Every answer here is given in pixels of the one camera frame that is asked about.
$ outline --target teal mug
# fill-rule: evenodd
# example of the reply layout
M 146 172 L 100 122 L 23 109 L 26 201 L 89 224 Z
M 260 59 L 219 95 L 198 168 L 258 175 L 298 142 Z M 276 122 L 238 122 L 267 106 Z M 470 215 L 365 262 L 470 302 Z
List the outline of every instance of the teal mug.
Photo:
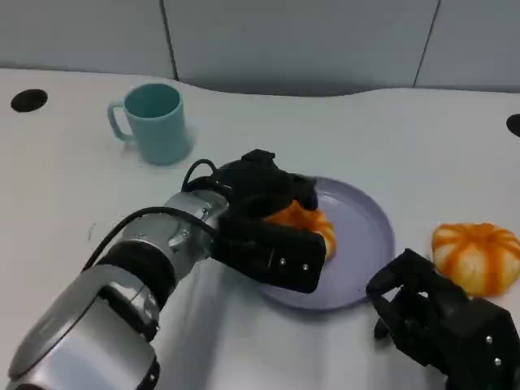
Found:
M 123 108 L 132 134 L 125 134 L 115 119 Z M 135 141 L 141 156 L 154 165 L 169 165 L 186 157 L 190 150 L 180 92 L 166 84 L 144 84 L 130 91 L 122 102 L 108 106 L 108 120 L 121 141 Z

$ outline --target orange pumpkin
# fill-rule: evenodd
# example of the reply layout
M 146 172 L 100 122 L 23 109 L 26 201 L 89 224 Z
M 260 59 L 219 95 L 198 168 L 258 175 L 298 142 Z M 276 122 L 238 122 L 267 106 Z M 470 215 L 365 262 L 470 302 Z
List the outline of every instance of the orange pumpkin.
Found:
M 473 296 L 501 295 L 520 272 L 520 242 L 491 223 L 440 225 L 431 248 L 437 269 Z
M 326 260 L 330 259 L 336 250 L 332 223 L 321 210 L 309 211 L 301 207 L 297 201 L 292 201 L 289 207 L 270 215 L 266 221 L 321 234 L 327 247 Z

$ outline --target grey wall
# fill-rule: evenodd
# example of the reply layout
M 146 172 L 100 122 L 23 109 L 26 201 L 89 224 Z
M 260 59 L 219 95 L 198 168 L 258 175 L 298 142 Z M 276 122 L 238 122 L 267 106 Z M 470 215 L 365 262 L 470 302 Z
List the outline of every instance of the grey wall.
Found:
M 417 86 L 520 91 L 520 2 L 442 0 Z
M 173 77 L 159 0 L 2 0 L 0 66 Z
M 179 78 L 213 89 L 520 91 L 520 2 L 437 1 L 2 0 L 0 67 L 175 77 L 171 38 Z
M 179 79 L 252 93 L 414 84 L 437 0 L 166 0 Z

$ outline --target white table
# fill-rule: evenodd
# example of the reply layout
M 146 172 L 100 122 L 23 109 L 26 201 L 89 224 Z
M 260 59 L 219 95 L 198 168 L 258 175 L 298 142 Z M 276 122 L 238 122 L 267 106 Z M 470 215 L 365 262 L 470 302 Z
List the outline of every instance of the white table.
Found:
M 520 234 L 520 139 L 505 120 L 520 97 L 389 89 L 345 97 L 184 94 L 197 144 L 173 167 L 143 163 L 111 134 L 106 105 L 157 80 L 0 70 L 0 367 L 110 227 L 162 205 L 197 158 L 217 165 L 262 148 L 288 171 L 331 176 L 387 212 L 396 250 L 427 252 L 440 222 L 492 221 Z M 11 98 L 49 101 L 17 114 Z M 520 324 L 520 283 L 496 300 Z M 158 388 L 186 390 L 437 390 L 442 378 L 372 340 L 369 305 L 305 314 L 267 302 L 245 277 L 198 266 L 162 313 Z

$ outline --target black hole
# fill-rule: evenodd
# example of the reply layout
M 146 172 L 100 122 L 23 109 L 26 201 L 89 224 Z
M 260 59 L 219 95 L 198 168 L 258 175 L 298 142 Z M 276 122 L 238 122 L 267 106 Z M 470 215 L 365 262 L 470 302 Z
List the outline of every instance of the black hole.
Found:
M 43 390 L 34 384 L 20 384 L 15 390 Z
M 520 137 L 520 114 L 511 115 L 505 125 L 515 136 Z
M 16 112 L 35 111 L 47 103 L 47 92 L 41 89 L 26 89 L 11 100 L 11 108 Z

